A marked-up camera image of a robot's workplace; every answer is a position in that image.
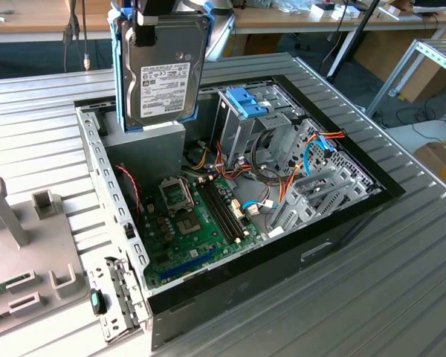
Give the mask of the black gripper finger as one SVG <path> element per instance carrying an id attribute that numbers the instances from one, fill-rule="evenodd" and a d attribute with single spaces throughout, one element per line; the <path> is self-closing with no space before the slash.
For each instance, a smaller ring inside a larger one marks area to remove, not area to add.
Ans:
<path id="1" fill-rule="evenodd" d="M 155 25 L 157 10 L 151 1 L 132 1 L 132 29 L 135 45 L 138 47 L 155 44 Z"/>

